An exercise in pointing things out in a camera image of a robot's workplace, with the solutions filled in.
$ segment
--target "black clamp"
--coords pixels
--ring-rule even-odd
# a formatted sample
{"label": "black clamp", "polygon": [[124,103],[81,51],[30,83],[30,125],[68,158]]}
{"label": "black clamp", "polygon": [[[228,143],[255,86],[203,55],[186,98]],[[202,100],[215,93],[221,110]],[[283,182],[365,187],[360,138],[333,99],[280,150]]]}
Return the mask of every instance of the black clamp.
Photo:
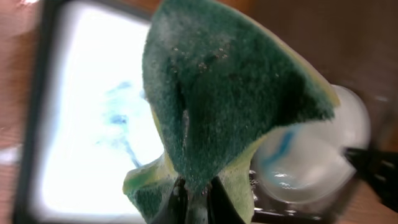
{"label": "black clamp", "polygon": [[381,203],[398,212],[398,153],[348,148],[345,157]]}
{"label": "black clamp", "polygon": [[[184,185],[185,180],[179,177],[174,183],[168,202],[150,224],[185,224],[189,200]],[[219,177],[215,177],[208,186],[206,201],[209,224],[244,224]]]}

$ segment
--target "wooden table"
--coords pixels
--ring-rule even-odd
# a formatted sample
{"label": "wooden table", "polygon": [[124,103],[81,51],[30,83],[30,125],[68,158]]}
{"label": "wooden table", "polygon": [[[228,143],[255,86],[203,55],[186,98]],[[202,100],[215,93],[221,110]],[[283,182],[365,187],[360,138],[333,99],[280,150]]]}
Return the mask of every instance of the wooden table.
{"label": "wooden table", "polygon": [[[159,0],[125,0],[154,12]],[[396,133],[398,86],[398,9],[395,0],[224,0],[265,24],[309,60],[329,81],[347,86],[365,101],[374,139],[384,133],[383,149]],[[29,96],[30,73],[37,43],[37,5],[17,7],[0,0],[0,150],[21,142]],[[383,128],[392,114],[390,128]],[[17,164],[0,164],[0,224],[9,215],[16,186]],[[359,186],[340,223],[398,223],[398,214],[377,201],[366,185]]]}

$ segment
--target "white container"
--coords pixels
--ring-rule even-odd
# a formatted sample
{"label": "white container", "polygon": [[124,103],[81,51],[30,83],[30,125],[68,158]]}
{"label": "white container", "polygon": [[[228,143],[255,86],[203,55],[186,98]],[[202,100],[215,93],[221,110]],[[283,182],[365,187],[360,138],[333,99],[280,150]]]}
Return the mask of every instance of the white container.
{"label": "white container", "polygon": [[333,87],[341,105],[332,121],[277,128],[256,152],[254,167],[271,197],[290,203],[314,202],[340,189],[354,174],[342,154],[346,147],[366,149],[369,116],[352,91]]}

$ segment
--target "wet sponge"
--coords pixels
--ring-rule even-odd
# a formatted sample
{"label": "wet sponge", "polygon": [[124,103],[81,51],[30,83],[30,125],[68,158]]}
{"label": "wet sponge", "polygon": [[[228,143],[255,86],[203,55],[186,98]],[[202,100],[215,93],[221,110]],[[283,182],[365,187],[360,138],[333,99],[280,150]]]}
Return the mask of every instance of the wet sponge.
{"label": "wet sponge", "polygon": [[[326,80],[240,12],[211,0],[165,0],[152,22],[144,89],[169,166],[193,194],[218,174],[228,180],[227,192],[249,190],[245,176],[256,150],[249,146],[272,128],[333,117],[338,100]],[[133,171],[125,186],[138,173]],[[231,197],[252,208],[247,205],[252,199]]]}

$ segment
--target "green scouring pad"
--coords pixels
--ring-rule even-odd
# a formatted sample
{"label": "green scouring pad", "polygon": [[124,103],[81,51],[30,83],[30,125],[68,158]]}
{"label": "green scouring pad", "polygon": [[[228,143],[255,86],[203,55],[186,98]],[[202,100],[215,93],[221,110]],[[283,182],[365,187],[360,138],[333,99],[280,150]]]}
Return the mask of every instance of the green scouring pad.
{"label": "green scouring pad", "polygon": [[164,155],[124,193],[147,222],[181,175],[193,196],[219,175],[249,223],[249,163],[275,127],[333,117],[327,81],[271,31],[212,0],[165,0],[152,18],[144,89]]}

